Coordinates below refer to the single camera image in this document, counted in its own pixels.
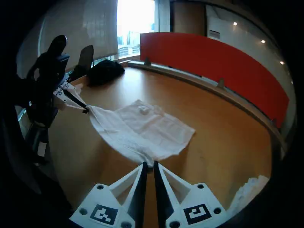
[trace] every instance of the white cloth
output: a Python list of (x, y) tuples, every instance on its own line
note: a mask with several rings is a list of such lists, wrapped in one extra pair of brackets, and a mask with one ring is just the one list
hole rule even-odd
[(260, 175), (258, 178), (249, 178), (248, 182), (236, 192), (230, 207), (227, 210), (228, 219), (239, 213), (264, 188), (268, 178)]
[(116, 111), (87, 108), (92, 125), (113, 149), (150, 167), (154, 161), (178, 155), (195, 132), (159, 106), (140, 100)]

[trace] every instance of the red panel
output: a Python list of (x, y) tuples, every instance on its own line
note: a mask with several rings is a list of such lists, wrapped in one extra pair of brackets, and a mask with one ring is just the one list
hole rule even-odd
[(237, 92), (280, 127), (289, 99), (275, 77), (259, 62), (222, 42), (186, 33), (144, 33), (141, 60), (198, 74)]

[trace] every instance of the window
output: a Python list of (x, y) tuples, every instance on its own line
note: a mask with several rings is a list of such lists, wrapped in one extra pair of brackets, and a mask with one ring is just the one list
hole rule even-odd
[(118, 0), (118, 57), (140, 55), (140, 34), (154, 32), (154, 0)]

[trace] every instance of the white roller blind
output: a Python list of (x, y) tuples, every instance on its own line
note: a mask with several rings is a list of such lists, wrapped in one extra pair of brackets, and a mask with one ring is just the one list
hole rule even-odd
[(88, 45), (94, 47), (94, 59), (116, 55), (117, 0), (63, 0), (52, 7), (19, 50), (17, 66), (22, 78), (58, 35), (68, 39), (67, 69), (78, 64), (81, 49)]

